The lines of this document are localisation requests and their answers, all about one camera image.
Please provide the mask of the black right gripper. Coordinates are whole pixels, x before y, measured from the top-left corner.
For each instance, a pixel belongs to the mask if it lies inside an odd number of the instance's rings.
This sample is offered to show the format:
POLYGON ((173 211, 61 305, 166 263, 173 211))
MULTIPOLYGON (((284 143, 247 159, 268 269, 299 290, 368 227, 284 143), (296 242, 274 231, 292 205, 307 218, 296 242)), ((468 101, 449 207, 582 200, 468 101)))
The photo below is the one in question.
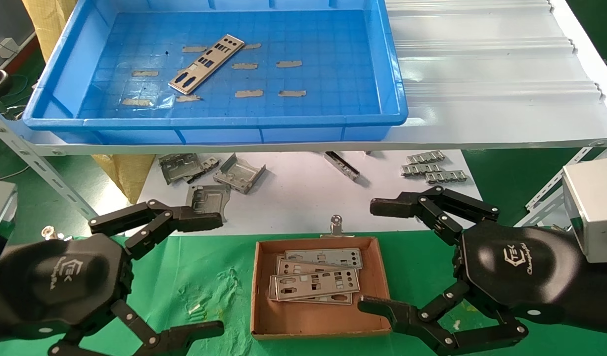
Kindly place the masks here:
POLYGON ((438 356, 513 347, 528 336, 515 317, 607 333, 607 262, 586 260, 577 239, 539 227, 507 227, 500 210, 436 185, 423 192, 374 198, 370 213, 416 217, 449 246, 459 246, 464 281, 419 309, 405 302, 362 295, 361 312, 385 317, 394 333, 419 338, 438 356), (463 232, 452 214, 477 225, 463 232), (496 326, 450 333, 439 320, 467 299, 496 326))

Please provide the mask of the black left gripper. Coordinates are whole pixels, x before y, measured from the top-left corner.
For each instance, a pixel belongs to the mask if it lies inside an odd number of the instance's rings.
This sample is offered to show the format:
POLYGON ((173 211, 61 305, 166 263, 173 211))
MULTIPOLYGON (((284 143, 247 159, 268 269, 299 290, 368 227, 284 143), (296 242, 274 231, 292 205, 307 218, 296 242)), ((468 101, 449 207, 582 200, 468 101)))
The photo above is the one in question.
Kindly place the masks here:
POLYGON ((223 225, 218 212, 199 213, 190 206, 149 200, 91 219, 89 227, 96 235, 87 239, 6 247, 0 256, 0 342, 66 333, 50 347, 50 356, 103 356, 79 343, 117 317, 142 342, 135 356, 186 356, 197 340, 222 336, 224 323, 155 333, 125 302, 134 278, 131 259, 138 261, 172 232, 223 225), (124 248, 109 238, 137 227, 124 248))

